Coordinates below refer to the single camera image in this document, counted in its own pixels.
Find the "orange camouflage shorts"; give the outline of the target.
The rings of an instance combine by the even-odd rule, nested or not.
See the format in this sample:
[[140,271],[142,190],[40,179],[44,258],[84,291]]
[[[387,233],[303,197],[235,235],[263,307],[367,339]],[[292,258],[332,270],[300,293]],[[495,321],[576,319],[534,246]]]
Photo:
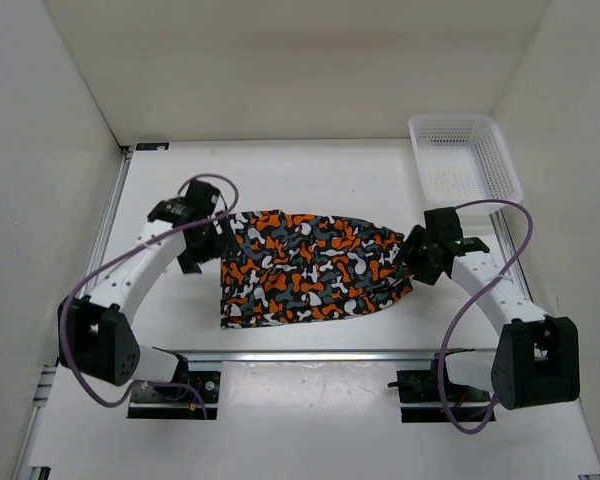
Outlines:
[[221,325],[256,328],[343,320],[387,309],[413,287],[405,236],[370,221],[281,210],[230,219],[221,258]]

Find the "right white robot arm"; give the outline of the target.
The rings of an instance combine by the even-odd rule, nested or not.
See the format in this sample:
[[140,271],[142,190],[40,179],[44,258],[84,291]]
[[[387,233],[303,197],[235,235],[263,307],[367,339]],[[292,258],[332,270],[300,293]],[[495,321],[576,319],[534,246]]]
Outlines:
[[490,393],[508,410],[577,400],[575,323],[549,315],[524,296],[489,247],[477,237],[465,236],[455,208],[428,210],[424,219],[401,249],[413,279],[434,285],[447,276],[470,296],[460,311],[478,307],[498,336],[495,351],[485,353],[452,349],[451,335],[444,334],[429,375],[432,393],[450,400],[470,387]]

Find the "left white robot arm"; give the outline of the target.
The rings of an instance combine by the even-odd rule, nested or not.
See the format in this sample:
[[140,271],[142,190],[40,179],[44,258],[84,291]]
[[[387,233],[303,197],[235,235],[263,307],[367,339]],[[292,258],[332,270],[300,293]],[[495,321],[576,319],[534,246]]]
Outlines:
[[59,308],[60,361],[80,377],[115,386],[153,383],[168,400],[186,395],[190,377],[180,355],[138,343],[132,323],[167,267],[198,274],[204,263],[237,247],[229,207],[219,208],[212,174],[185,182],[176,197],[150,211],[131,250],[98,272],[89,290],[79,287]]

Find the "white plastic mesh basket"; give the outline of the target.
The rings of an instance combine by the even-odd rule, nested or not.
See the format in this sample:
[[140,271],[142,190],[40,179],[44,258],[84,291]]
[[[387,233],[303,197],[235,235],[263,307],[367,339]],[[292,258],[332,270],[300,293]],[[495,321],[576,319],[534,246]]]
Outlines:
[[476,200],[467,215],[490,215],[504,201],[520,203],[523,190],[504,137],[484,114],[434,113],[412,116],[409,134],[424,198],[436,207]]

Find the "right aluminium rail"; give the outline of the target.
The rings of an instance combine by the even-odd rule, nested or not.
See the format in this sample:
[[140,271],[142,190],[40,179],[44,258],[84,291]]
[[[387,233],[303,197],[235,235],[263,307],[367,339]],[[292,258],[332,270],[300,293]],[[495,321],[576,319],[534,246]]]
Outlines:
[[[517,244],[512,238],[509,226],[502,210],[491,214],[490,220],[500,248],[502,259],[504,262],[507,262],[517,251]],[[517,258],[512,263],[506,272],[506,276],[513,284],[516,285],[516,287],[527,299],[533,299],[532,293],[529,289],[529,284],[520,262],[520,258]]]

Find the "aluminium rail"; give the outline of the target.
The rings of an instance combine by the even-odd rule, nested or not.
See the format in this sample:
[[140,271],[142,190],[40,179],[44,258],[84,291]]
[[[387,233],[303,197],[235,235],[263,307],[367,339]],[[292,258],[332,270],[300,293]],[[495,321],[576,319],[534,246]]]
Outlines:
[[116,166],[115,175],[110,182],[107,191],[104,206],[101,210],[99,222],[97,224],[95,237],[89,251],[89,257],[77,282],[80,282],[103,264],[106,247],[110,238],[134,150],[134,145],[125,145],[120,149],[120,161]]
[[437,349],[380,350],[192,350],[174,353],[189,363],[233,362],[337,362],[337,361],[430,361]]
[[[500,248],[502,259],[504,262],[507,262],[517,251],[517,244],[512,238],[509,226],[502,210],[491,214],[490,220]],[[516,285],[516,287],[527,299],[533,299],[532,293],[529,289],[529,284],[520,262],[520,258],[517,258],[512,263],[506,272],[506,276],[513,284]]]

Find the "left aluminium rail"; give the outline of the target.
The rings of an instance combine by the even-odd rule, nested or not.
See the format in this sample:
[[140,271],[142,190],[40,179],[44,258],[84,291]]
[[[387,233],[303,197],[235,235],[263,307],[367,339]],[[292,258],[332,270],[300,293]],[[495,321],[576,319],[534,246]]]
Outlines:
[[97,224],[95,237],[89,251],[89,257],[77,282],[80,282],[103,264],[106,247],[110,238],[134,150],[134,145],[125,145],[120,149],[120,161],[116,166],[115,175],[110,182],[107,191],[104,206],[101,210],[99,222]]

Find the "front aluminium rail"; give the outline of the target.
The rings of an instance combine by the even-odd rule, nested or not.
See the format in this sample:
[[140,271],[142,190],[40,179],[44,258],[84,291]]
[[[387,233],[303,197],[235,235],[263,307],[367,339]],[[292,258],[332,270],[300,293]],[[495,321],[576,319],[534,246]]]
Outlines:
[[437,349],[380,350],[192,350],[174,353],[189,363],[233,362],[337,362],[337,361],[430,361]]

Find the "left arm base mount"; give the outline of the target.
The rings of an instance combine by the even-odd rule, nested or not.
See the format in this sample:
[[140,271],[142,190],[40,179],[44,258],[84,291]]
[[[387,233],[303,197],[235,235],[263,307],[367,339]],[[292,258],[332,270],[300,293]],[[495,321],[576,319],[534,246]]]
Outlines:
[[214,421],[221,390],[219,366],[201,366],[181,356],[176,387],[136,386],[130,395],[127,418],[133,420]]

